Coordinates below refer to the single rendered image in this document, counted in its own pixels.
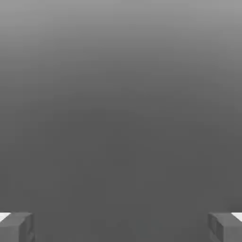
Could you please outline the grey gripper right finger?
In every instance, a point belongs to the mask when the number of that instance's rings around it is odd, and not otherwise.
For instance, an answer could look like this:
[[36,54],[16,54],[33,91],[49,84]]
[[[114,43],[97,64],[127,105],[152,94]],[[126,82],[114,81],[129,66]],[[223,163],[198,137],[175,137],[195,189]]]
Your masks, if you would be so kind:
[[242,212],[208,213],[211,242],[242,242]]

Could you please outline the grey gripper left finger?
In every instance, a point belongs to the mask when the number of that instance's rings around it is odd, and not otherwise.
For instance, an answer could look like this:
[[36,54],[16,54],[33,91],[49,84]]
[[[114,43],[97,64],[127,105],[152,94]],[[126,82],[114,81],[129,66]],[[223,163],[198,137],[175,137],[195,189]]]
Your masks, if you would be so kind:
[[0,242],[35,242],[34,214],[0,212]]

